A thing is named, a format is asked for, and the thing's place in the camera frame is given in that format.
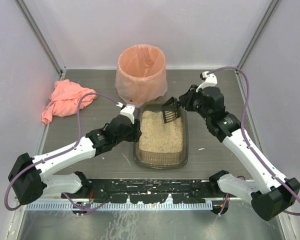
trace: white wall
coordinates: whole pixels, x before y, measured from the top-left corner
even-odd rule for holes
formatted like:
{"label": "white wall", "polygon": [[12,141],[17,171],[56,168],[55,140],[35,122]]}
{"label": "white wall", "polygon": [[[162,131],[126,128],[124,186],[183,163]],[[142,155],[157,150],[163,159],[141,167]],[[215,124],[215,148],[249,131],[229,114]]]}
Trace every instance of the white wall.
{"label": "white wall", "polygon": [[57,79],[16,3],[0,0],[0,240],[12,219],[3,203],[8,174],[17,156],[35,153],[41,112]]}
{"label": "white wall", "polygon": [[168,68],[206,69],[239,63],[271,1],[25,2],[68,69],[116,68],[140,43],[161,48]]}
{"label": "white wall", "polygon": [[[300,0],[281,1],[243,69],[265,155],[300,181]],[[300,217],[292,221],[300,239]]]}

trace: pink towel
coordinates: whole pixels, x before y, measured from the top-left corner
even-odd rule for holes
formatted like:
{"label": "pink towel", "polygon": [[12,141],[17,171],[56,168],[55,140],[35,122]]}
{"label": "pink towel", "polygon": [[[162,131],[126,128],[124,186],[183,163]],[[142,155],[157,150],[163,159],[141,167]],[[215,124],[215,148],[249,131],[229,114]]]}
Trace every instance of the pink towel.
{"label": "pink towel", "polygon": [[[85,94],[96,92],[93,89],[81,87],[78,83],[71,82],[69,79],[57,81],[54,88],[54,92],[49,97],[51,102],[42,113],[42,121],[45,124],[51,123],[52,116],[65,117],[75,114],[80,98]],[[80,109],[88,106],[95,98],[97,98],[97,95],[86,96],[81,102]]]}

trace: metal table surface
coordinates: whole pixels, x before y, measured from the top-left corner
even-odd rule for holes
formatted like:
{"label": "metal table surface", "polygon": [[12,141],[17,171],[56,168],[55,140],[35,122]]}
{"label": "metal table surface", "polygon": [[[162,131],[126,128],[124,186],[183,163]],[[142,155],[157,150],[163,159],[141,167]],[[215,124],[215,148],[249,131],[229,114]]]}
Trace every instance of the metal table surface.
{"label": "metal table surface", "polygon": [[[191,84],[199,84],[202,70],[167,70],[168,91],[162,100],[184,94]],[[216,73],[218,87],[224,94],[227,111],[241,118],[243,99],[233,70]],[[68,70],[65,79],[79,83],[123,102],[115,88],[115,70]],[[106,98],[99,96],[92,104],[80,111],[82,133],[102,128],[119,114],[119,108]],[[211,175],[226,170],[234,176],[249,172],[237,157],[212,136],[205,121],[195,112],[188,112],[189,157],[188,163],[179,169],[151,169],[137,165],[133,160],[132,143],[122,142],[102,155],[87,159],[59,172],[70,174],[83,172],[88,178],[135,178],[135,179],[208,179]],[[246,128],[251,137],[248,121]],[[76,141],[78,137],[75,115],[54,117],[45,139],[43,153],[47,153]]]}
{"label": "metal table surface", "polygon": [[208,210],[26,211],[18,240],[283,240],[278,217],[266,222],[232,199],[218,217]]}

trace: pink trash bag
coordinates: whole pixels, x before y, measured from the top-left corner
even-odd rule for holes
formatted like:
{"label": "pink trash bag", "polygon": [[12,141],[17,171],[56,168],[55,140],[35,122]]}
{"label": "pink trash bag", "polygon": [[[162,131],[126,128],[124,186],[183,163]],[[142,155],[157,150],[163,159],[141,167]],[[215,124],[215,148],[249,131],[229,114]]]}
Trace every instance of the pink trash bag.
{"label": "pink trash bag", "polygon": [[166,93],[166,76],[166,59],[159,48],[134,45],[119,57],[115,87],[127,104],[140,107]]}

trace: plastic container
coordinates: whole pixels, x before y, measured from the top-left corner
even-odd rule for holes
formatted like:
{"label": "plastic container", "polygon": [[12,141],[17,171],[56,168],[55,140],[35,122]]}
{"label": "plastic container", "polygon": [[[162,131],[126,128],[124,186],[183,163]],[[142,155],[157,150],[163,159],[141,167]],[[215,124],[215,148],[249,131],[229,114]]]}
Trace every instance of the plastic container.
{"label": "plastic container", "polygon": [[[144,111],[161,112],[162,102],[148,102],[138,109],[136,117],[140,119],[142,126],[142,114]],[[188,138],[188,119],[185,110],[180,108],[182,122],[182,150],[174,153],[158,153],[143,151],[139,148],[139,142],[133,145],[133,159],[143,167],[153,169],[176,169],[184,166],[188,162],[189,138]]]}

